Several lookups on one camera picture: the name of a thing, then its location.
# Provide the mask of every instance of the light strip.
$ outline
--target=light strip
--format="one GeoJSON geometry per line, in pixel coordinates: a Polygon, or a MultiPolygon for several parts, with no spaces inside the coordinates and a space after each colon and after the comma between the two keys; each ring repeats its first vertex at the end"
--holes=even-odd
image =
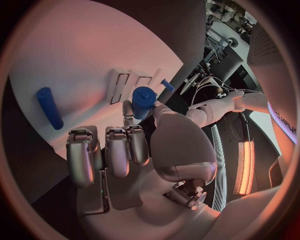
{"type": "Polygon", "coordinates": [[[294,135],[290,128],[285,125],[280,118],[277,116],[277,114],[275,113],[275,111],[273,110],[273,108],[271,107],[270,103],[267,103],[267,108],[270,112],[270,115],[272,116],[272,118],[274,119],[274,121],[277,123],[277,125],[282,129],[282,131],[284,131],[284,133],[293,141],[294,144],[297,144],[297,136],[294,135]]]}
{"type": "Polygon", "coordinates": [[[252,189],[255,168],[254,142],[238,143],[238,164],[233,195],[249,195],[252,189]]]}

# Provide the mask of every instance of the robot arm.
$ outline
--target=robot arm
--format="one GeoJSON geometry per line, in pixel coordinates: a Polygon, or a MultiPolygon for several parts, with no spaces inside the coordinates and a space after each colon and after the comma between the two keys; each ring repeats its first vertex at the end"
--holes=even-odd
{"type": "Polygon", "coordinates": [[[245,109],[269,113],[265,94],[232,91],[222,99],[211,99],[190,106],[186,116],[202,128],[220,120],[228,112],[239,113],[245,109]]]}

